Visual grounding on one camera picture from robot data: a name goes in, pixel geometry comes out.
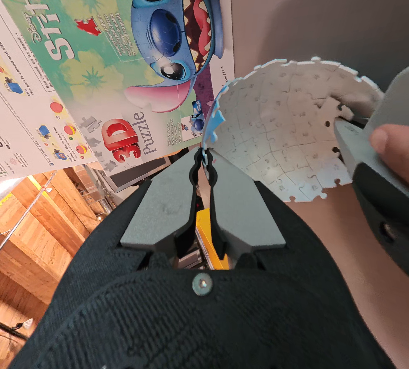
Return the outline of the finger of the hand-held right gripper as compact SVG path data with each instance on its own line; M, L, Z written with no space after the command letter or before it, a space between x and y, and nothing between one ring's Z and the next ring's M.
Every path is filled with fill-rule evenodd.
M379 175L384 175L384 166L361 128L344 119L336 119L334 134L351 178L360 164L365 164Z
M382 125L409 125L409 68L402 70L393 79L366 124L364 133L372 134Z

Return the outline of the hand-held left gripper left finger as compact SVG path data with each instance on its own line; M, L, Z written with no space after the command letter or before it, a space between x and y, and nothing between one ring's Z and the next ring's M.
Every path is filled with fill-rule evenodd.
M152 179L120 243L123 247L184 257L195 239L198 170L202 149L190 151Z

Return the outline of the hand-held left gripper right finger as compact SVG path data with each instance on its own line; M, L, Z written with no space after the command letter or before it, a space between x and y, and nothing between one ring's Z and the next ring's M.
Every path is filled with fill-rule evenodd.
M286 241L252 177L212 148L205 162L210 186L209 217L217 256L234 269L244 254L281 250Z

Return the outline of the blue and white puzzle ball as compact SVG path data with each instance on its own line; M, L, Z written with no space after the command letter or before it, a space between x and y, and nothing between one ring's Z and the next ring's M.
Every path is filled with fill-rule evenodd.
M352 182L340 159L334 120L318 112L331 96L367 120L384 93L367 76L340 62L312 57L308 61L275 59L227 83L216 98L224 121L207 147L282 201L326 198L325 189Z

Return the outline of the colourful puzzle box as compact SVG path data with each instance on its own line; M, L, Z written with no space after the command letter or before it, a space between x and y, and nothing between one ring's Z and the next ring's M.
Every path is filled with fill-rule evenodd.
M234 74L231 0L1 0L116 176L200 145Z

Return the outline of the person's right hand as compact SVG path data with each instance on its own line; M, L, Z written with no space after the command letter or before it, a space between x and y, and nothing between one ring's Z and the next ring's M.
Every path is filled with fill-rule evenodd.
M409 183L409 127L382 125L371 134L370 143L386 166Z

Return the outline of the yellow plastic bin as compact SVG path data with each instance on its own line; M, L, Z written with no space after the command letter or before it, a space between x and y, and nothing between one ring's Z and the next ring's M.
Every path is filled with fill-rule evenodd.
M213 246L209 208L200 210L196 214L196 236L208 267L211 270L228 270L227 255L224 259L220 259Z

